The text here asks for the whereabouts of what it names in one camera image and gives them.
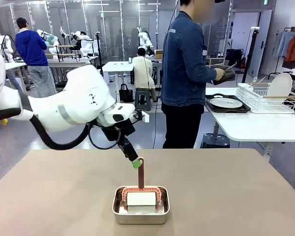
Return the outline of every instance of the black pants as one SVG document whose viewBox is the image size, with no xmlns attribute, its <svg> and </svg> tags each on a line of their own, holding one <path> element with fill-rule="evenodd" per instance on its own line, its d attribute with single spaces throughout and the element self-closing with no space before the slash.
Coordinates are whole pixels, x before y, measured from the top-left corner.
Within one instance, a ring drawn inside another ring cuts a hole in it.
<svg viewBox="0 0 295 236">
<path fill-rule="evenodd" d="M 162 104 L 166 116 L 166 140 L 163 148 L 193 148 L 204 106 L 194 104 L 177 107 Z"/>
</svg>

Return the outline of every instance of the gray stool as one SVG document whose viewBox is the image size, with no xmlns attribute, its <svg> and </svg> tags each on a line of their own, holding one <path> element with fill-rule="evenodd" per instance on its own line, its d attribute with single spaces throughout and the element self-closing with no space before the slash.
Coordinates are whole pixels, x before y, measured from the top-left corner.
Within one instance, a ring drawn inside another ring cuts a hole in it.
<svg viewBox="0 0 295 236">
<path fill-rule="evenodd" d="M 136 89 L 136 99 L 134 101 L 134 106 L 142 111 L 151 110 L 151 101 L 149 98 L 149 90 Z"/>
<path fill-rule="evenodd" d="M 230 140 L 223 134 L 204 134 L 200 148 L 230 148 Z"/>
</svg>

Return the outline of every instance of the handbag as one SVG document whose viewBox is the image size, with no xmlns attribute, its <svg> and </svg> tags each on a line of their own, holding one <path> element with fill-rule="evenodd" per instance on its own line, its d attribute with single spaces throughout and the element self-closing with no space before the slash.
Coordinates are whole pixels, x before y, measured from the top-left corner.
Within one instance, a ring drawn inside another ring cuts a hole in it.
<svg viewBox="0 0 295 236">
<path fill-rule="evenodd" d="M 126 84 L 121 84 L 119 90 L 120 101 L 123 102 L 134 102 L 133 100 L 133 90 L 128 89 Z"/>
</svg>

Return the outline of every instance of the denim jacket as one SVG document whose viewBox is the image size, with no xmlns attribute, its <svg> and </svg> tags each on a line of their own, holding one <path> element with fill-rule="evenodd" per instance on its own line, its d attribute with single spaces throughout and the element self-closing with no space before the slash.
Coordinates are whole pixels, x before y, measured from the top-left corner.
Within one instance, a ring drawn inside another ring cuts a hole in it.
<svg viewBox="0 0 295 236">
<path fill-rule="evenodd" d="M 200 26 L 180 11 L 164 46 L 162 102 L 172 106 L 204 104 L 206 82 L 215 79 L 216 71 L 206 67 Z"/>
</svg>

